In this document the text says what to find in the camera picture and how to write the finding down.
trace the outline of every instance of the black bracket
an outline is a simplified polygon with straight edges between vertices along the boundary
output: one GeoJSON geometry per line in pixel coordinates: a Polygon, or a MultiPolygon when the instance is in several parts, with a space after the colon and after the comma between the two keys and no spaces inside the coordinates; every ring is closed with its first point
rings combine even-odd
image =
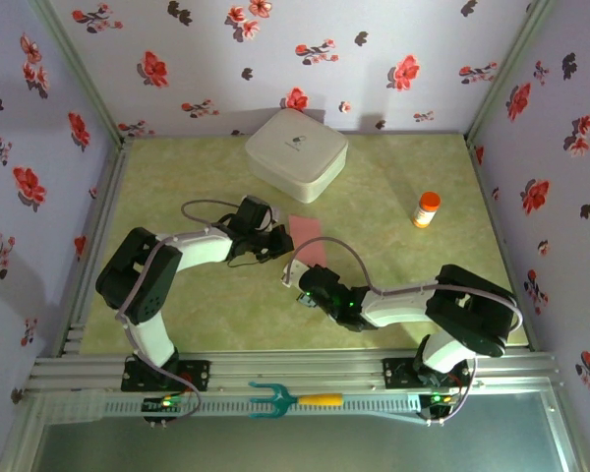
{"type": "MultiPolygon", "coordinates": [[[[420,379],[413,368],[412,357],[398,357],[383,359],[383,377],[384,388],[387,390],[399,388],[423,388],[425,386],[434,387],[420,379]]],[[[458,363],[450,371],[450,377],[445,376],[440,381],[440,388],[459,386],[454,378],[457,377],[463,386],[470,384],[470,373],[468,372],[468,363],[466,361],[458,363]]]]}
{"type": "MultiPolygon", "coordinates": [[[[209,361],[178,360],[175,375],[191,382],[198,391],[206,391],[209,382],[209,361]]],[[[176,381],[155,373],[140,359],[128,357],[125,361],[125,372],[122,375],[121,391],[184,391],[187,387],[176,381]]]]}

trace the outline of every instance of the floral wallpaper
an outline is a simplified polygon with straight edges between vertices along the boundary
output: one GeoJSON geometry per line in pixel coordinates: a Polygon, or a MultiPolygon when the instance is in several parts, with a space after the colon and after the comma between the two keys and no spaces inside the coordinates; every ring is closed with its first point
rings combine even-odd
{"type": "Polygon", "coordinates": [[[112,146],[76,83],[28,2],[0,0],[0,455],[65,317],[112,146]]]}
{"type": "Polygon", "coordinates": [[[342,131],[465,132],[530,0],[49,2],[119,131],[145,137],[250,135],[280,107],[342,131]]]}
{"type": "Polygon", "coordinates": [[[590,2],[556,2],[473,145],[518,297],[590,447],[590,2]]]}

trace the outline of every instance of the white plastic container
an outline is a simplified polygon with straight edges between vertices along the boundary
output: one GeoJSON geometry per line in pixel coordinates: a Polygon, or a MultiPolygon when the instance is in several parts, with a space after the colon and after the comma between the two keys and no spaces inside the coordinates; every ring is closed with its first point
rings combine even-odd
{"type": "Polygon", "coordinates": [[[247,140],[245,150],[254,175],[309,204],[345,166],[347,138],[285,108],[247,140]]]}

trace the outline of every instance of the glass panel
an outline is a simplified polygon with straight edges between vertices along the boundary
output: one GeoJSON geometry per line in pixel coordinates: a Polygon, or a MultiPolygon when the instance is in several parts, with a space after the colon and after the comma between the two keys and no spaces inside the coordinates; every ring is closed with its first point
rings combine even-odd
{"type": "Polygon", "coordinates": [[[152,430],[142,419],[46,428],[33,470],[561,470],[539,394],[476,395],[445,427],[376,417],[196,418],[152,430]]]}

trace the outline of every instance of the pill bottle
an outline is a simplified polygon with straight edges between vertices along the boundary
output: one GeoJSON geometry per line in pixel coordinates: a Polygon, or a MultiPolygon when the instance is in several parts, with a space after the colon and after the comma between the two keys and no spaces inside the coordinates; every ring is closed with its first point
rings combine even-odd
{"type": "Polygon", "coordinates": [[[435,192],[426,192],[422,194],[420,203],[418,203],[413,217],[411,218],[413,224],[418,228],[426,228],[431,224],[431,220],[440,207],[442,199],[435,192]]]}

